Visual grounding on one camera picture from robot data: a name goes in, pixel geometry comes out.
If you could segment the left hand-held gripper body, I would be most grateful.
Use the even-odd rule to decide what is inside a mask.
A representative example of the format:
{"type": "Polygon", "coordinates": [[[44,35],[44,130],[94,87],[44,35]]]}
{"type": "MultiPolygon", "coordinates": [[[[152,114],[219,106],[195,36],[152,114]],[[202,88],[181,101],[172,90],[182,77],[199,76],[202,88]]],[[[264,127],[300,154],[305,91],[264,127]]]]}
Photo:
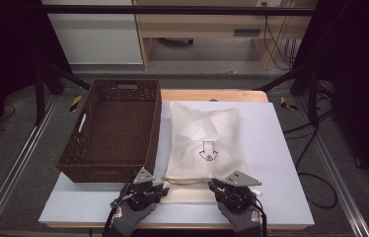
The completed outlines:
{"type": "Polygon", "coordinates": [[[136,176],[126,186],[126,191],[121,198],[132,210],[143,210],[154,202],[155,188],[154,176],[142,167],[136,176]]]}

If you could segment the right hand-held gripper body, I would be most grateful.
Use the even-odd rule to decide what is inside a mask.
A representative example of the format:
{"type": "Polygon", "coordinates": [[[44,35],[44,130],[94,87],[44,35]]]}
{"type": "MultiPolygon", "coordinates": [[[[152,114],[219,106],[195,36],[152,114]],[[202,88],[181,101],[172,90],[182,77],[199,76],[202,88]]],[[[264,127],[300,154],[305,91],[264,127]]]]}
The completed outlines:
{"type": "Polygon", "coordinates": [[[233,213],[242,212],[250,205],[257,205],[257,195],[250,190],[250,187],[260,186],[261,181],[241,171],[235,171],[222,182],[224,188],[217,188],[215,197],[233,213]]]}

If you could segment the brown woven basket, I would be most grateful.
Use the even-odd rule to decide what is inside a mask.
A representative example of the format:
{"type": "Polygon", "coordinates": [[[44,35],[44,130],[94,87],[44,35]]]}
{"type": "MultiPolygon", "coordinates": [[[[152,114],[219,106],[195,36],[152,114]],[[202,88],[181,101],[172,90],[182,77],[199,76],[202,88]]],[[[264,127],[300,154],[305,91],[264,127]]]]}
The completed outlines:
{"type": "Polygon", "coordinates": [[[155,169],[161,123],[157,80],[93,84],[55,167],[74,183],[125,182],[155,169]]]}

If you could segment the cream mesh laundry bag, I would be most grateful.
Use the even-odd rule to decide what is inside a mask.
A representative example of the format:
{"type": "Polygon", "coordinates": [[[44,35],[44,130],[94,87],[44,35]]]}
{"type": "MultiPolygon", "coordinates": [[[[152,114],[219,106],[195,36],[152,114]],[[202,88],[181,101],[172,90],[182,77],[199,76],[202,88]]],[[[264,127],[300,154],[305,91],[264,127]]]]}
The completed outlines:
{"type": "Polygon", "coordinates": [[[170,103],[172,148],[164,176],[163,203],[214,203],[207,183],[235,171],[246,172],[236,108],[203,112],[170,103]]]}

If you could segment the person's right hand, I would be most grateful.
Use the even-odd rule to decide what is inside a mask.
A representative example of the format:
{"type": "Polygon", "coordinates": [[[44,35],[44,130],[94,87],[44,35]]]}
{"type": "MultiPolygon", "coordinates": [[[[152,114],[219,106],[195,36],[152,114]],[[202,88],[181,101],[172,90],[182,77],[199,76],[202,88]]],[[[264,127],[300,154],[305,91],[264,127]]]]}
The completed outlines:
{"type": "Polygon", "coordinates": [[[256,220],[256,216],[258,215],[257,209],[254,206],[250,205],[246,210],[239,213],[233,213],[222,202],[218,203],[218,208],[233,225],[236,234],[255,236],[261,233],[260,223],[256,220]]]}

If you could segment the person's left hand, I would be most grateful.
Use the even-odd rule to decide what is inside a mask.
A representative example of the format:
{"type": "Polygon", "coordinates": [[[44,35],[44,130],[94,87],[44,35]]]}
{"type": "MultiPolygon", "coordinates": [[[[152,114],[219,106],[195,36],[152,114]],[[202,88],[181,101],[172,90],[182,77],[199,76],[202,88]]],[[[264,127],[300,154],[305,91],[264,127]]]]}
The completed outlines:
{"type": "Polygon", "coordinates": [[[133,210],[127,202],[123,202],[110,216],[109,227],[104,231],[103,237],[129,237],[138,223],[154,211],[156,207],[156,203],[151,203],[142,210],[133,210]]]}

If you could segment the white table board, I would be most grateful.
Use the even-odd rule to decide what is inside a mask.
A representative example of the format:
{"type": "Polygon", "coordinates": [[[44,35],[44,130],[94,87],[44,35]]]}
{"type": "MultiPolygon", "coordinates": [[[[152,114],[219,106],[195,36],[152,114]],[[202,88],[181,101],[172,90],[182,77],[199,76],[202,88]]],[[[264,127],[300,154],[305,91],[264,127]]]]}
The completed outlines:
{"type": "MultiPolygon", "coordinates": [[[[304,229],[314,224],[275,109],[271,103],[184,101],[201,110],[240,111],[240,144],[269,229],[304,229]]],[[[73,183],[60,175],[38,221],[53,228],[101,227],[118,197],[121,183],[73,183]]],[[[141,229],[228,229],[216,202],[160,203],[139,224],[141,229]]]]}

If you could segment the black metal stand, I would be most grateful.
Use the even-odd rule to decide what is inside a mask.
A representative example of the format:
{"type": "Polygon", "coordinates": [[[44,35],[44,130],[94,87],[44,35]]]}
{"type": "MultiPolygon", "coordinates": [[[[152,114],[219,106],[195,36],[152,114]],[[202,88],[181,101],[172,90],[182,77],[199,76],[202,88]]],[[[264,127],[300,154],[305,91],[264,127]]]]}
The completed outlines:
{"type": "Polygon", "coordinates": [[[39,125],[44,118],[44,89],[46,86],[52,95],[61,95],[64,87],[60,82],[60,78],[65,78],[81,88],[89,91],[91,85],[76,77],[72,72],[68,72],[55,64],[47,63],[41,65],[35,73],[35,88],[37,102],[37,119],[36,125],[39,125]]]}
{"type": "Polygon", "coordinates": [[[317,94],[318,94],[318,74],[313,66],[301,65],[287,73],[279,76],[277,79],[258,88],[258,91],[267,92],[275,86],[289,80],[294,79],[294,83],[290,88],[293,96],[301,96],[306,89],[308,94],[308,119],[313,127],[319,126],[319,118],[317,113],[317,94]]]}

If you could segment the white cabinet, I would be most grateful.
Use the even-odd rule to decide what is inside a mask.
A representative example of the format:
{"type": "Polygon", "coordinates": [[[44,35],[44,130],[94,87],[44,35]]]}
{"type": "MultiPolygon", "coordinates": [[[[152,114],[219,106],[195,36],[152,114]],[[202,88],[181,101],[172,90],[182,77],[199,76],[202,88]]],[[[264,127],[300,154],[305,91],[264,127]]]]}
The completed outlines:
{"type": "Polygon", "coordinates": [[[142,64],[133,14],[49,14],[72,65],[142,64]]]}

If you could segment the black curtain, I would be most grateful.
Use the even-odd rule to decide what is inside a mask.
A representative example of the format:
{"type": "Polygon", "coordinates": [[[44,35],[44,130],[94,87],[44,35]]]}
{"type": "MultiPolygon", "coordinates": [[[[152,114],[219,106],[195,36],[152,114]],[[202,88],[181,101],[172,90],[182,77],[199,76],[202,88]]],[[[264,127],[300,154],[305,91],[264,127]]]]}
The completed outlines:
{"type": "Polygon", "coordinates": [[[63,86],[43,66],[50,62],[68,72],[70,66],[41,0],[0,0],[0,118],[6,97],[35,83],[39,72],[53,94],[63,86]]]}
{"type": "Polygon", "coordinates": [[[297,61],[302,62],[327,28],[332,31],[315,65],[334,85],[334,105],[345,135],[369,167],[369,0],[318,0],[324,13],[311,19],[297,61]]]}

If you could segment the black horizontal bar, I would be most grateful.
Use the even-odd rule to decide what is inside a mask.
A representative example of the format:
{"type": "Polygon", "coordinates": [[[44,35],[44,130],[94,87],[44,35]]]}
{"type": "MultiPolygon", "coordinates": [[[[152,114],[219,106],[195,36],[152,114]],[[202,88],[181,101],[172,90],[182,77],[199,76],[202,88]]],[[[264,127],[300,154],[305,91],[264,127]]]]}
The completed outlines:
{"type": "Polygon", "coordinates": [[[261,8],[212,6],[86,6],[44,5],[50,14],[146,14],[146,15],[244,15],[244,16],[313,16],[311,8],[261,8]]]}

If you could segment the yellow-handled tool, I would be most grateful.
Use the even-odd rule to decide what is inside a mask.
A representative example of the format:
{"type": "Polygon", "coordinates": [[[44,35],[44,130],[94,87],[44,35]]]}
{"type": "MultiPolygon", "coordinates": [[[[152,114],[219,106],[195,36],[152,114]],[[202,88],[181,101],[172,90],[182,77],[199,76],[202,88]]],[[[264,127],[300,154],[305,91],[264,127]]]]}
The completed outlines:
{"type": "Polygon", "coordinates": [[[71,107],[69,109],[69,112],[75,112],[76,111],[76,109],[77,109],[77,107],[78,107],[81,99],[82,99],[82,96],[80,96],[80,95],[79,96],[76,96],[73,99],[73,102],[72,102],[72,105],[71,105],[71,107]]]}
{"type": "Polygon", "coordinates": [[[283,108],[283,109],[287,109],[287,110],[290,110],[290,111],[298,111],[297,106],[289,106],[286,103],[286,100],[285,100],[284,97],[280,97],[280,105],[281,105],[281,108],[283,108]]]}

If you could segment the aluminium floor rail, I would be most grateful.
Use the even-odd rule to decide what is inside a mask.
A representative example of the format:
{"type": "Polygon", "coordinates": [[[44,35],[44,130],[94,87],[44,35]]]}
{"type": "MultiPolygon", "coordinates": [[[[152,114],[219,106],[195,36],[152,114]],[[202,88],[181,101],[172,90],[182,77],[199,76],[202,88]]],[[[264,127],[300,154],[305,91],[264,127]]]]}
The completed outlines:
{"type": "Polygon", "coordinates": [[[39,122],[38,125],[35,125],[28,140],[25,142],[23,149],[19,153],[18,158],[16,159],[12,169],[8,173],[5,181],[3,182],[0,188],[0,215],[3,212],[12,192],[17,186],[21,175],[23,174],[26,165],[30,161],[33,152],[37,146],[39,139],[42,136],[43,131],[45,130],[49,119],[51,118],[55,106],[59,100],[58,96],[50,96],[49,101],[45,107],[45,113],[43,119],[39,122]]]}
{"type": "Polygon", "coordinates": [[[295,163],[295,167],[299,167],[308,148],[311,144],[314,144],[317,155],[327,174],[327,181],[330,183],[330,187],[333,189],[333,192],[337,197],[337,204],[343,209],[344,216],[347,219],[355,237],[369,237],[369,227],[321,136],[321,129],[324,127],[322,122],[326,121],[327,118],[332,117],[333,111],[328,111],[322,115],[318,115],[319,126],[312,126],[310,128],[313,136],[310,138],[308,145],[295,163]]]}

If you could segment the yellow-handled tool left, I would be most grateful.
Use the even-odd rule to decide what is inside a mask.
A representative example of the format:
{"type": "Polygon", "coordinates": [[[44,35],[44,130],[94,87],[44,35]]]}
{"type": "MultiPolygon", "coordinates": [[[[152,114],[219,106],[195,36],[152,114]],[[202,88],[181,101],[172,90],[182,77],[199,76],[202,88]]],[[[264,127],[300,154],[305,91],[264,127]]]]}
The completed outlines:
{"type": "Polygon", "coordinates": [[[69,112],[75,112],[76,111],[76,109],[77,109],[77,107],[78,107],[81,99],[82,99],[82,96],[80,96],[80,95],[79,96],[76,96],[73,99],[73,102],[72,102],[72,105],[71,105],[71,107],[69,109],[69,112]]]}

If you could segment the white wall socket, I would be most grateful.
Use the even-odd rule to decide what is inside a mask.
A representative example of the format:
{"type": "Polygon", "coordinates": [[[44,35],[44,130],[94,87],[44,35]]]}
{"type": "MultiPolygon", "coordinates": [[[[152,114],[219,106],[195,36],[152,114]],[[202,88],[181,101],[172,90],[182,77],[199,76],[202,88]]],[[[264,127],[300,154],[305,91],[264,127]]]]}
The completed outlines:
{"type": "Polygon", "coordinates": [[[281,2],[282,0],[258,0],[256,6],[277,8],[280,6],[281,2]]]}

